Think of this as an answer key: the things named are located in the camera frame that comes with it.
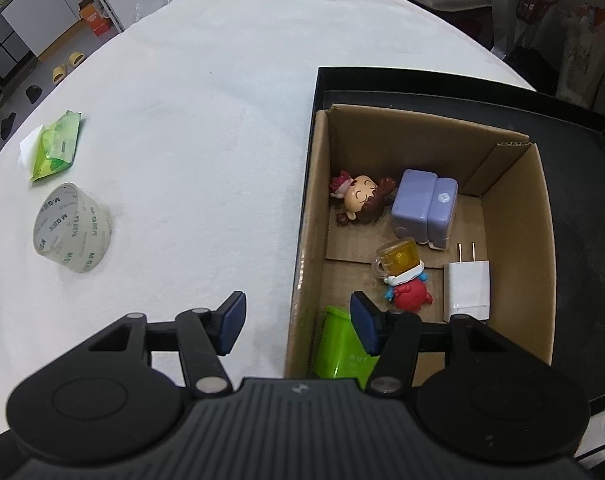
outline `green plastic container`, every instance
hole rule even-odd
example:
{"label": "green plastic container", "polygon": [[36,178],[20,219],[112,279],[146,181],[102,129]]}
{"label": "green plastic container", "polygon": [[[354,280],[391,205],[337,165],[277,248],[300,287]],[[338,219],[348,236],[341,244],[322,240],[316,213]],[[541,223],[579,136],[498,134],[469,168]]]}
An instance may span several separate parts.
{"label": "green plastic container", "polygon": [[366,354],[349,314],[328,306],[327,317],[313,372],[323,379],[355,377],[361,388],[367,384],[378,357]]}

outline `green tissue package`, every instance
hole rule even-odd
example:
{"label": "green tissue package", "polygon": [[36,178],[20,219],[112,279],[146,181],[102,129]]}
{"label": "green tissue package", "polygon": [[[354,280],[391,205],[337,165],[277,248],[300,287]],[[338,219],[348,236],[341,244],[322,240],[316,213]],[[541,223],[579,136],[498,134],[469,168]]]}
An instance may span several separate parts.
{"label": "green tissue package", "polygon": [[43,127],[35,146],[31,181],[66,170],[76,153],[80,114],[67,110],[50,126]]}

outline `white tablecloth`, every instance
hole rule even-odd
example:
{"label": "white tablecloth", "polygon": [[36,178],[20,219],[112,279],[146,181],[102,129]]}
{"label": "white tablecloth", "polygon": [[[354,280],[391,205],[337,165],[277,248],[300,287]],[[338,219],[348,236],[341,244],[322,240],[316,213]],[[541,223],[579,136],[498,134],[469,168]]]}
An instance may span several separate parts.
{"label": "white tablecloth", "polygon": [[[36,108],[0,153],[0,432],[17,383],[127,312],[171,320],[244,290],[247,322],[224,365],[236,384],[282,373],[317,70],[346,65],[527,86],[403,0],[175,0]],[[30,184],[18,143],[68,109],[84,117],[74,165]],[[63,182],[114,218],[87,274],[32,246],[36,213]],[[156,364],[179,375],[176,358]]]}

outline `orange box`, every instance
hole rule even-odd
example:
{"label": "orange box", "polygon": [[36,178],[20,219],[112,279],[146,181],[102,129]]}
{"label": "orange box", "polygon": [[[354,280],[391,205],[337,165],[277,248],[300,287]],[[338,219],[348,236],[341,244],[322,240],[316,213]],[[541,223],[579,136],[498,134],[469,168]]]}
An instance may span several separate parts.
{"label": "orange box", "polygon": [[91,27],[96,36],[104,34],[111,28],[111,20],[100,16],[93,0],[83,0],[79,6],[80,16],[89,24],[89,27]]}

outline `floor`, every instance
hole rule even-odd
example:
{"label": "floor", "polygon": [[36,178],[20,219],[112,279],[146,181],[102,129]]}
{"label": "floor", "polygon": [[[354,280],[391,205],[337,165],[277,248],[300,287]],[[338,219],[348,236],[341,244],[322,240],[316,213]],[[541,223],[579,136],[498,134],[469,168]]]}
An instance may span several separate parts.
{"label": "floor", "polygon": [[[100,37],[96,37],[93,31],[87,27],[81,27],[79,31],[69,39],[60,49],[58,49],[51,57],[46,61],[36,64],[34,70],[26,77],[26,79],[20,83],[18,88],[12,95],[7,97],[6,101],[0,107],[0,122],[8,117],[12,112],[16,113],[16,119],[14,120],[11,128],[11,133],[7,140],[15,133],[20,127],[29,114],[47,97],[50,92],[54,89],[54,83],[52,82],[52,72],[58,65],[68,63],[69,56],[72,52],[82,52],[85,56],[89,57],[90,54],[97,51],[107,41],[111,40],[118,31],[116,27],[112,27],[111,30],[102,34]],[[42,89],[42,94],[38,100],[31,104],[28,97],[25,94],[27,88],[31,85],[36,85]],[[7,140],[0,138],[0,150],[3,148]]]}

